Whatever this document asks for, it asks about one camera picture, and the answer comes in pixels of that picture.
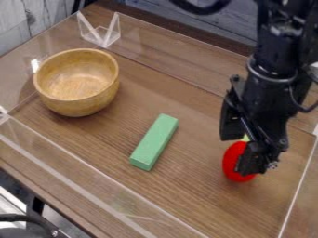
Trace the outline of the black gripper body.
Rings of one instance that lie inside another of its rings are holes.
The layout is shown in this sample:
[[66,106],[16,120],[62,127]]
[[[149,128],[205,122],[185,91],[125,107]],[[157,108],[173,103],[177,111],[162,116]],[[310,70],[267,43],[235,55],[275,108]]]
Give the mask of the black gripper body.
[[233,75],[226,92],[241,113],[241,122],[253,140],[270,150],[285,152],[290,147],[288,122],[296,115],[290,86],[298,71],[278,74],[263,70],[255,59],[247,60],[247,78]]

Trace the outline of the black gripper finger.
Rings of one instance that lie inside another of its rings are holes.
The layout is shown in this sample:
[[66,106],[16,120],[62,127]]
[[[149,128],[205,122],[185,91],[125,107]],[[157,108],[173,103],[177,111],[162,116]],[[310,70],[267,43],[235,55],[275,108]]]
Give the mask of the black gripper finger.
[[255,174],[265,174],[267,169],[277,167],[278,156],[255,141],[246,143],[242,154],[238,156],[235,171],[247,177]]
[[221,107],[221,126],[219,135],[221,140],[242,139],[246,134],[242,122],[241,113],[229,98],[223,99]]

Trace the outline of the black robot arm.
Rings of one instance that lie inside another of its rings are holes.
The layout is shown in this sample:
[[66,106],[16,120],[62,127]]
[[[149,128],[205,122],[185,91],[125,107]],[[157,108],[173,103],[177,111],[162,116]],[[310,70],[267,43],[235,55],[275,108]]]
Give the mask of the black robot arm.
[[277,167],[289,147],[288,123],[318,108],[305,104],[318,84],[310,65],[318,60],[318,0],[255,0],[257,48],[247,60],[247,76],[230,77],[221,108],[221,140],[233,146],[222,170],[246,181]]

